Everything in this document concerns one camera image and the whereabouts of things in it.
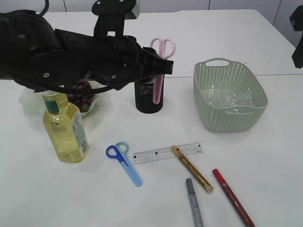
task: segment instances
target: white wall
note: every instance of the white wall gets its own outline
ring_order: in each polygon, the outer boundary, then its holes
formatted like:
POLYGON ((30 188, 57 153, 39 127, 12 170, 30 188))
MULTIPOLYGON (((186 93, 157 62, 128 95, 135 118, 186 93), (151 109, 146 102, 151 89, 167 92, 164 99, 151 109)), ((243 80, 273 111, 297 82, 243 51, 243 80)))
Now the white wall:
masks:
POLYGON ((208 9, 209 0, 141 0, 142 13, 208 9))
MULTIPOLYGON (((50 12, 65 11, 63 0, 49 0, 50 12)), ((0 12, 7 13, 18 9, 31 9, 40 12, 45 5, 44 0, 0 0, 0 12)))
POLYGON ((303 0, 282 0, 274 23, 275 28, 294 46, 298 45, 302 32, 294 31, 289 17, 300 5, 303 5, 303 0))
POLYGON ((281 0, 211 0, 210 9, 256 9, 272 24, 275 20, 280 1, 281 0))
MULTIPOLYGON (((96 0, 65 0, 67 11, 91 11, 96 0)), ((208 9, 209 0, 140 0, 141 12, 208 9)))

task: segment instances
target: gold glitter marker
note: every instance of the gold glitter marker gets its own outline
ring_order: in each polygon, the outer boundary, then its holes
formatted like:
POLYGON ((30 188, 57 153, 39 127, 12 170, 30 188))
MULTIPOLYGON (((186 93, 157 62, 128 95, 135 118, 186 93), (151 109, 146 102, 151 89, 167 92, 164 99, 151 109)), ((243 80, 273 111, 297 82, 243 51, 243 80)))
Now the gold glitter marker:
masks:
POLYGON ((183 163, 183 165, 194 175, 194 177, 199 181, 199 183, 205 188, 208 194, 212 193, 214 188, 210 183, 200 174, 200 172, 191 164, 191 162, 182 154, 179 148, 172 146, 171 151, 175 156, 183 163))

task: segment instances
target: ruler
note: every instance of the ruler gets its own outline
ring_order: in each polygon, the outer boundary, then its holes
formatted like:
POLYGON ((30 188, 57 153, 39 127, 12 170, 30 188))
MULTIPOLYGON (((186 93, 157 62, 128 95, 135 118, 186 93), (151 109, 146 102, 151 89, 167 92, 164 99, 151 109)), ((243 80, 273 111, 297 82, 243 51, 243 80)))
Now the ruler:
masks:
MULTIPOLYGON (((193 155, 204 153, 201 143, 191 143, 186 145, 177 146, 184 155, 193 155)), ((170 148, 163 148, 157 150, 144 151, 133 154, 133 164, 140 164, 146 162, 153 162, 176 157, 170 148)))

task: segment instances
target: scissors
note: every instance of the scissors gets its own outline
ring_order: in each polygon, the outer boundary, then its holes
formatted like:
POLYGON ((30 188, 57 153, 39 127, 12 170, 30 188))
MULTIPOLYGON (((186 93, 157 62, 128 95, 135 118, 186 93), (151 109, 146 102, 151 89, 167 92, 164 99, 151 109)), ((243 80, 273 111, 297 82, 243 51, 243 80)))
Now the scissors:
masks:
MULTIPOLYGON (((151 48, 153 48, 153 45, 156 41, 159 41, 159 53, 158 53, 159 57, 167 60, 168 58, 172 57, 175 54, 176 44, 175 44, 174 41, 172 41, 171 39, 164 39, 163 40, 161 38, 154 38, 151 41, 151 45, 150 45, 151 48), (166 53, 165 53, 167 42, 170 42, 172 44, 172 51, 168 55, 166 55, 166 53)), ((163 86, 163 78, 164 78, 164 74, 159 75, 159 76, 156 77, 155 82, 154 82, 152 101, 155 104, 159 104, 159 102, 160 102, 161 93, 162 93, 162 86, 163 86)))
POLYGON ((117 159, 120 162, 123 169, 129 175, 129 177, 132 179, 133 183, 139 187, 142 185, 142 180, 140 179, 139 175, 137 174, 137 172, 135 171, 134 167, 132 166, 131 162, 129 161, 129 159, 127 157, 128 150, 129 150, 129 147, 126 143, 119 142, 119 143, 116 143, 116 145, 109 146, 106 149, 106 155, 109 158, 117 159), (125 150, 124 151, 120 150, 119 146, 124 146, 125 150), (114 149, 116 152, 116 155, 110 155, 108 153, 110 149, 114 149))

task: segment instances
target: red grapes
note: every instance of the red grapes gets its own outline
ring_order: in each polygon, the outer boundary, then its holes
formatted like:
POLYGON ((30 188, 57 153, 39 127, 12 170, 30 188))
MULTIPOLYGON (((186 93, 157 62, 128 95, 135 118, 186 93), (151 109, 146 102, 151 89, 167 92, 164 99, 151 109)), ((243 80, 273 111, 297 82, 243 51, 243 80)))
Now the red grapes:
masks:
MULTIPOLYGON (((86 80, 81 80, 77 84, 68 85, 67 87, 72 87, 84 91, 88 91, 92 89, 90 83, 86 80)), ((89 110, 91 103, 93 102, 94 96, 95 95, 93 94, 90 95, 68 94, 67 98, 69 102, 74 103, 80 109, 80 112, 87 112, 89 110)))

